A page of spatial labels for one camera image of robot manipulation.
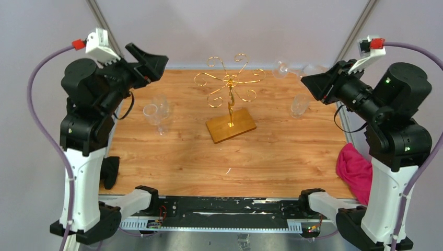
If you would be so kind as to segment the wine glass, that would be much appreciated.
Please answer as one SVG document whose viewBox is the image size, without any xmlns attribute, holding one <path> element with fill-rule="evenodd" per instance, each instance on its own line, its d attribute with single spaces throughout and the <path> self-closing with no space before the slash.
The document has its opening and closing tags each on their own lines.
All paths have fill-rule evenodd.
<svg viewBox="0 0 443 251">
<path fill-rule="evenodd" d="M 152 98 L 152 103 L 157 106 L 159 113 L 163 119 L 167 119 L 170 115 L 169 103 L 166 96 L 158 95 Z"/>
<path fill-rule="evenodd" d="M 293 118 L 300 118 L 308 109 L 310 97 L 306 94 L 297 94 L 290 107 L 290 115 Z"/>
<path fill-rule="evenodd" d="M 272 75 L 277 79 L 283 79 L 288 74 L 294 74 L 297 78 L 302 78 L 309 75 L 316 75 L 324 73 L 328 70 L 322 65 L 307 64 L 302 67 L 294 67 L 285 60 L 278 59 L 273 64 Z"/>
<path fill-rule="evenodd" d="M 164 117 L 162 109 L 156 104 L 148 104 L 143 108 L 143 114 L 148 123 L 156 128 L 159 135 L 164 135 L 166 129 L 163 125 Z"/>
</svg>

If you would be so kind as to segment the gold wire glass rack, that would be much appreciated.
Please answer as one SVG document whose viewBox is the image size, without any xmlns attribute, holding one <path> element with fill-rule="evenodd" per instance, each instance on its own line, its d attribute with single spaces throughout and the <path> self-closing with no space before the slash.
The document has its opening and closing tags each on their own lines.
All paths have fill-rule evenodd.
<svg viewBox="0 0 443 251">
<path fill-rule="evenodd" d="M 215 97 L 212 100 L 210 100 L 209 98 L 218 93 L 219 91 L 221 91 L 224 88 L 228 89 L 228 96 L 229 96 L 229 102 L 227 103 L 228 105 L 228 112 L 229 115 L 232 117 L 232 114 L 234 112 L 234 105 L 235 105 L 235 97 L 240 98 L 242 101 L 244 102 L 253 102 L 255 101 L 255 99 L 257 98 L 257 93 L 255 92 L 255 90 L 249 89 L 247 90 L 247 97 L 243 98 L 241 97 L 241 95 L 239 95 L 237 93 L 237 91 L 235 90 L 235 87 L 237 85 L 240 84 L 252 84 L 252 83 L 259 83 L 261 81 L 263 81 L 266 78 L 266 73 L 263 69 L 253 69 L 252 70 L 252 75 L 254 77 L 257 77 L 257 79 L 255 80 L 250 80 L 250 81 L 240 81 L 239 80 L 239 75 L 244 72 L 244 69 L 246 68 L 246 66 L 249 63 L 249 57 L 244 54 L 244 53 L 238 53 L 234 56 L 234 61 L 236 63 L 242 63 L 243 66 L 241 67 L 241 69 L 235 73 L 235 74 L 229 74 L 227 72 L 227 69 L 225 67 L 225 64 L 223 62 L 223 60 L 218 57 L 218 56 L 212 56 L 210 58 L 207 59 L 206 61 L 206 65 L 208 67 L 214 67 L 216 65 L 216 62 L 219 61 L 221 63 L 223 72 L 225 73 L 225 76 L 223 78 L 219 78 L 216 77 L 210 73 L 207 72 L 200 72 L 197 73 L 194 77 L 194 83 L 197 86 L 205 86 L 207 85 L 207 80 L 205 79 L 205 77 L 209 77 L 210 79 L 214 79 L 217 81 L 221 81 L 223 83 L 223 86 L 213 92 L 211 92 L 210 94 L 208 94 L 207 96 L 207 104 L 212 107 L 212 108 L 218 108 L 223 104 L 223 98 L 222 97 Z"/>
</svg>

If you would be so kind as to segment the wooden rack base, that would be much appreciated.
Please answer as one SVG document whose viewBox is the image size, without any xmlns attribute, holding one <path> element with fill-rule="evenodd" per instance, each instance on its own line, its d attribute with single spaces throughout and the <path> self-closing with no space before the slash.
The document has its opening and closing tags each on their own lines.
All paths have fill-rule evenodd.
<svg viewBox="0 0 443 251">
<path fill-rule="evenodd" d="M 206 126 L 214 144 L 221 143 L 257 128 L 257 125 L 246 108 L 234 111 L 232 117 L 225 115 L 206 121 Z"/>
</svg>

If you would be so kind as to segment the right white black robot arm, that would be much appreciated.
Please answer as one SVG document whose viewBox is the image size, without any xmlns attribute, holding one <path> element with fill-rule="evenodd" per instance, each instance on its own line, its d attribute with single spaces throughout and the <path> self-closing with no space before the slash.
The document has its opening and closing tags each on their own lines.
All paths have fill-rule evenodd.
<svg viewBox="0 0 443 251">
<path fill-rule="evenodd" d="M 304 218 L 319 213 L 332 220 L 340 235 L 360 250 L 411 250 L 404 216 L 412 178 L 429 157 L 432 137 L 414 119 L 431 92 L 427 74 L 418 66 L 391 64 L 376 87 L 362 82 L 363 71 L 351 72 L 356 60 L 339 61 L 330 70 L 301 78 L 313 97 L 329 105 L 341 102 L 364 120 L 372 182 L 367 206 L 354 206 L 325 190 L 307 189 L 299 196 Z"/>
</svg>

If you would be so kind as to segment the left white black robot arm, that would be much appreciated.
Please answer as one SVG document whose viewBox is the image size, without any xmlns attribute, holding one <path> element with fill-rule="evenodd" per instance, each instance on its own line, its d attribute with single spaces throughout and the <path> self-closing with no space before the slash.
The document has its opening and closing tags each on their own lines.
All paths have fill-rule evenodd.
<svg viewBox="0 0 443 251">
<path fill-rule="evenodd" d="M 135 62 L 119 57 L 106 63 L 80 58 L 65 68 L 61 81 L 68 103 L 58 148 L 68 160 L 67 184 L 62 215 L 51 224 L 50 232 L 75 235 L 76 241 L 85 245 L 112 237 L 120 223 L 134 213 L 153 216 L 160 209 L 158 191 L 147 186 L 137 186 L 107 203 L 98 198 L 115 111 L 133 89 L 160 80 L 169 60 L 132 43 L 126 49 Z"/>
</svg>

